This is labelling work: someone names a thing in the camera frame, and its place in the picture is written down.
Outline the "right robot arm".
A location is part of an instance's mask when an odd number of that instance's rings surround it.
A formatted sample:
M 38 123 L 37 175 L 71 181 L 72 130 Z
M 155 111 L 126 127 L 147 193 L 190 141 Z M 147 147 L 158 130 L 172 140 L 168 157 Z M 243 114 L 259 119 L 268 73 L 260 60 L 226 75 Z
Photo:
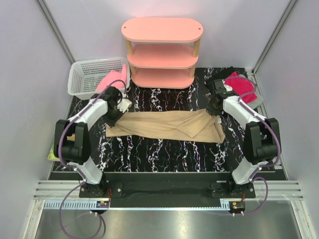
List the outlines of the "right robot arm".
M 257 172 L 263 167 L 274 166 L 273 160 L 279 159 L 279 122 L 254 111 L 242 100 L 242 95 L 226 88 L 222 79 L 207 80 L 205 85 L 211 94 L 206 111 L 213 116 L 228 113 L 245 129 L 243 159 L 231 172 L 225 185 L 228 195 L 235 198 L 249 189 Z

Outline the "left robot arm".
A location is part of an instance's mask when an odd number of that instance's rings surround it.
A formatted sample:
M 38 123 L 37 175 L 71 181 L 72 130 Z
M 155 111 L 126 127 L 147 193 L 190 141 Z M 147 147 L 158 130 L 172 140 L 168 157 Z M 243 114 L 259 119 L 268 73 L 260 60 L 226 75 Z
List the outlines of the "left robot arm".
M 77 171 L 96 197 L 103 197 L 108 185 L 104 173 L 91 158 L 89 130 L 100 118 L 104 118 L 109 127 L 114 127 L 131 105 L 119 89 L 108 86 L 100 94 L 93 95 L 79 113 L 56 122 L 54 156 L 63 166 Z

